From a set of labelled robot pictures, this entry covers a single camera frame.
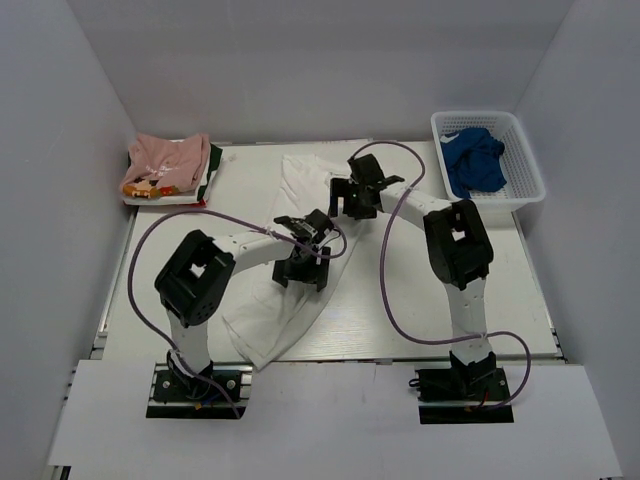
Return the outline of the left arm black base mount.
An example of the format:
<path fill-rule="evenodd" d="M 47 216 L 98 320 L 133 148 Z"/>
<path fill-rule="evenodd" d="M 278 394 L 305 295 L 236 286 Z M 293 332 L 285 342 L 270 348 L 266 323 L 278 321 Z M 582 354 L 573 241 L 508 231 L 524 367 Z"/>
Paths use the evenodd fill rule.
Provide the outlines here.
<path fill-rule="evenodd" d="M 253 368 L 249 365 L 213 364 L 202 372 L 232 400 L 209 382 L 156 364 L 146 408 L 148 419 L 238 420 L 247 408 Z"/>

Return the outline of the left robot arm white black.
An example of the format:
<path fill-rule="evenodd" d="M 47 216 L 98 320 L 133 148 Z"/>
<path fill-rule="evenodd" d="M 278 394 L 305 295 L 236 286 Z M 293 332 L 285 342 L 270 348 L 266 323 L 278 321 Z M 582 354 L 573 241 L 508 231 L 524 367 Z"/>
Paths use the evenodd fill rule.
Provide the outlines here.
<path fill-rule="evenodd" d="M 321 244 L 331 229 L 291 226 L 290 235 L 252 229 L 217 238 L 193 230 L 186 235 L 154 282 L 170 320 L 170 357 L 180 371 L 176 382 L 180 391 L 199 399 L 210 390 L 207 322 L 232 277 L 271 263 L 274 270 L 267 285 L 278 293 L 306 285 L 321 291 L 328 283 L 331 254 Z"/>

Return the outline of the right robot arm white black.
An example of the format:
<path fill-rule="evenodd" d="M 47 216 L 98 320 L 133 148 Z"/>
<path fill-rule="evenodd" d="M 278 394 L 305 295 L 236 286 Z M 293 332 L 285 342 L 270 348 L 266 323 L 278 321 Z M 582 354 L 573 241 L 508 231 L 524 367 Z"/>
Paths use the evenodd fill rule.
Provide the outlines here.
<path fill-rule="evenodd" d="M 372 185 L 353 179 L 330 181 L 329 215 L 388 223 L 401 218 L 421 229 L 429 262 L 444 285 L 453 339 L 450 345 L 450 387 L 460 398 L 483 394 L 496 371 L 488 339 L 484 292 L 494 251 L 476 205 L 435 198 L 392 176 Z"/>

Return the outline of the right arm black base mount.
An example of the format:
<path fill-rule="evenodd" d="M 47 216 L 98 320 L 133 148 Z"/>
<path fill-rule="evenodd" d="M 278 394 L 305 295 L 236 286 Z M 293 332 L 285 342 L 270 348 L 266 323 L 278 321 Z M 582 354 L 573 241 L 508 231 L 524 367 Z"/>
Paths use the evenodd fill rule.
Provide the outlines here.
<path fill-rule="evenodd" d="M 510 404 L 501 403 L 510 397 L 503 368 L 498 368 L 479 387 L 464 393 L 454 383 L 453 369 L 420 369 L 408 381 L 408 387 L 418 397 L 419 419 L 422 425 L 511 424 L 514 422 Z"/>

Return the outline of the white SpongeBob print t-shirt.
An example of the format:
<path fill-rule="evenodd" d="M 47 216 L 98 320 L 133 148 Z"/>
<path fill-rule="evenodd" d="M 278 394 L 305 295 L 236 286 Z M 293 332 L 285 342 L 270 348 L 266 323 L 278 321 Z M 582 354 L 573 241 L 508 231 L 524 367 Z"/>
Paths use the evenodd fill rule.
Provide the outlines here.
<path fill-rule="evenodd" d="M 316 155 L 283 157 L 281 180 L 272 204 L 272 219 L 302 219 L 315 210 L 329 210 L 330 183 L 346 179 L 348 165 L 326 161 Z M 317 258 L 294 246 L 290 255 L 271 267 L 249 271 L 252 290 L 235 309 L 222 314 L 236 351 L 261 370 L 297 343 L 320 316 L 337 289 L 351 255 L 364 233 L 364 225 L 347 216 L 332 223 L 332 231 L 313 249 Z M 333 260 L 325 257 L 339 254 Z"/>

